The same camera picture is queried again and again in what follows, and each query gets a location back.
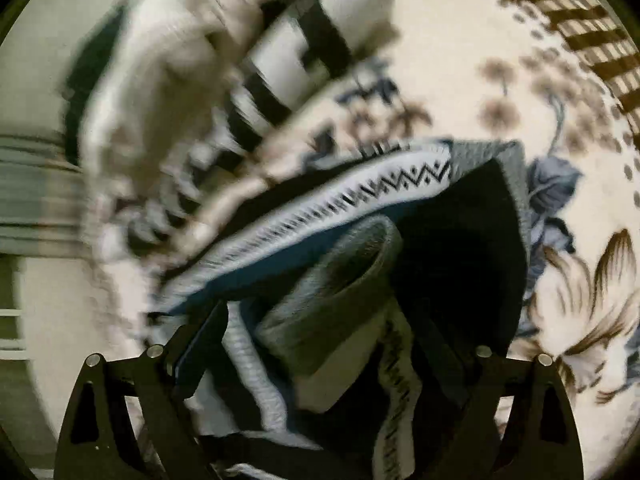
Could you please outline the green striped curtain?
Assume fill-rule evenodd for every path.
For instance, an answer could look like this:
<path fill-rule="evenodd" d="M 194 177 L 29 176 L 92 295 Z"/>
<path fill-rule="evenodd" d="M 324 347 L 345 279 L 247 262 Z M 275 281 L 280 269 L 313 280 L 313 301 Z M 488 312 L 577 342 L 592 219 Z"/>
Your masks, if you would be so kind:
<path fill-rule="evenodd" d="M 84 180 L 65 158 L 61 133 L 1 127 L 1 252 L 36 258 L 82 258 Z"/>

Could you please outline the black grey striped sweater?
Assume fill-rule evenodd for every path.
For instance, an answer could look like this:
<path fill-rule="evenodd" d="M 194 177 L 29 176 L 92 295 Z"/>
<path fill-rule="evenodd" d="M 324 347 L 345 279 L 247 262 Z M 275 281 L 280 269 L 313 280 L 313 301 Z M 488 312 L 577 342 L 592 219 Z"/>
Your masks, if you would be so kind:
<path fill-rule="evenodd" d="M 515 332 L 530 251 L 516 141 L 392 141 L 245 203 L 160 279 L 165 322 L 228 309 L 200 445 L 225 479 L 429 479 L 459 419 L 443 344 Z"/>

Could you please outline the dark green velvet duvet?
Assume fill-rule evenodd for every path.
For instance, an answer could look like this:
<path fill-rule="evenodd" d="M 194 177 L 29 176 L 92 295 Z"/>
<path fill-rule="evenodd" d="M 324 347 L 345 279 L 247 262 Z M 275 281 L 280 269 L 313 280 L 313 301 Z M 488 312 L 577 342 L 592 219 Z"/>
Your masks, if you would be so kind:
<path fill-rule="evenodd" d="M 62 127 L 66 160 L 79 166 L 79 129 L 89 98 L 112 56 L 125 3 L 115 6 L 82 42 L 62 84 Z"/>

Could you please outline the folded white clothes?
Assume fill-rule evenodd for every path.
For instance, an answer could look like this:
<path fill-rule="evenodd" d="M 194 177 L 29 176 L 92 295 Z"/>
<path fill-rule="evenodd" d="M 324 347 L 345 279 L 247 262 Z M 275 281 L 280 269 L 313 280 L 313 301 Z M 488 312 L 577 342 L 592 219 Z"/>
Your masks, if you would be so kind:
<path fill-rule="evenodd" d="M 127 0 L 79 129 L 90 188 L 145 195 L 210 128 L 224 77 L 258 34 L 267 0 Z"/>

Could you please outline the black white FUSION garment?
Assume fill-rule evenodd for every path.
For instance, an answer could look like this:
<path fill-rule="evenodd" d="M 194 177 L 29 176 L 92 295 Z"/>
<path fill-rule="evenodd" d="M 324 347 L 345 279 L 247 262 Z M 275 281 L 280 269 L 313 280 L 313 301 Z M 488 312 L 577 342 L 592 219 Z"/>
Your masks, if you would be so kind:
<path fill-rule="evenodd" d="M 233 176 L 266 134 L 284 124 L 322 84 L 342 76 L 387 22 L 393 0 L 267 0 L 264 32 L 242 77 L 214 108 L 210 133 L 194 142 L 127 224 L 126 244 L 145 257 L 198 211 L 209 185 Z"/>

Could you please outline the floral bed blanket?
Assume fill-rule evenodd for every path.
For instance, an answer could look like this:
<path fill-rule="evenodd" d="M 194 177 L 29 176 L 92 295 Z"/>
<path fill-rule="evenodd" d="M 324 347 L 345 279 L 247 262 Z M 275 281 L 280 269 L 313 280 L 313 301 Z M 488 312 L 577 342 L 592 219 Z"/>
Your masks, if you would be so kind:
<path fill-rule="evenodd" d="M 639 445 L 639 52 L 598 0 L 129 0 L 96 251 L 223 479 L 578 477 Z"/>

